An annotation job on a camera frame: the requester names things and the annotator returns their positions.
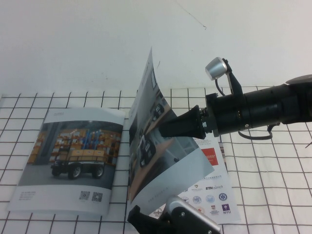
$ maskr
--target booklet page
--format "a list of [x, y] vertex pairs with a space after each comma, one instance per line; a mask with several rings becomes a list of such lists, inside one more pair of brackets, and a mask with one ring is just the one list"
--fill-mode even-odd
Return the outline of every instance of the booklet page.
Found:
[[50, 110], [8, 210], [105, 215], [123, 122], [113, 109]]
[[[207, 134], [204, 140], [195, 138], [195, 142], [214, 167], [214, 171], [183, 191], [179, 197], [217, 224], [240, 221], [225, 158], [223, 157], [222, 143], [218, 144], [212, 134]], [[165, 205], [156, 209], [150, 216], [160, 217], [164, 207]]]
[[147, 215], [214, 170], [193, 138], [161, 136], [159, 125], [175, 117], [157, 84], [150, 52], [129, 116], [129, 199]]

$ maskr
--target warehouse photo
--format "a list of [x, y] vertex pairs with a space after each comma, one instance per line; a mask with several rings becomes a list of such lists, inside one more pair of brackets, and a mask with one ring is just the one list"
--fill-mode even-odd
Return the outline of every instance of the warehouse photo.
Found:
[[122, 125], [103, 121], [45, 123], [19, 186], [90, 185], [111, 189]]

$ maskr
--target white grid surface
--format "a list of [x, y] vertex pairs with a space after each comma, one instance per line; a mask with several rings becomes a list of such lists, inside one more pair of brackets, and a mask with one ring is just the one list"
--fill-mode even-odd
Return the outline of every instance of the white grid surface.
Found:
[[[244, 87], [250, 92], [263, 87]], [[162, 90], [177, 115], [198, 104], [215, 88]], [[229, 88], [223, 88], [229, 94]], [[136, 91], [3, 95], [0, 100], [1, 234], [134, 234], [126, 222], [129, 169], [129, 122], [126, 119], [112, 199], [107, 217], [7, 212], [6, 206], [49, 109], [109, 107], [127, 114]], [[237, 133], [220, 137], [241, 214], [241, 223], [222, 225], [223, 234], [312, 233], [312, 124], [273, 128], [273, 139], [251, 141]], [[266, 128], [246, 131], [266, 135]]]

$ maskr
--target white wall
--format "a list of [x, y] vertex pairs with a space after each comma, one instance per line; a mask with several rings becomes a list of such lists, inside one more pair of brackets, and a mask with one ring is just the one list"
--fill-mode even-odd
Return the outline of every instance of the white wall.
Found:
[[205, 66], [216, 56], [242, 85], [281, 84], [312, 73], [311, 8], [310, 0], [0, 0], [0, 92], [136, 89], [151, 46], [160, 87], [213, 86]]

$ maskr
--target orange boxes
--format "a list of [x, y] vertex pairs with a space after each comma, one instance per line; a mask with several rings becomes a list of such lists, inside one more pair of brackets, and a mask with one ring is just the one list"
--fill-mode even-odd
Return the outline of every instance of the orange boxes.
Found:
[[82, 156], [83, 150], [73, 150], [71, 156]]
[[94, 150], [83, 150], [83, 156], [92, 156], [94, 155]]
[[94, 156], [104, 156], [104, 150], [94, 150]]

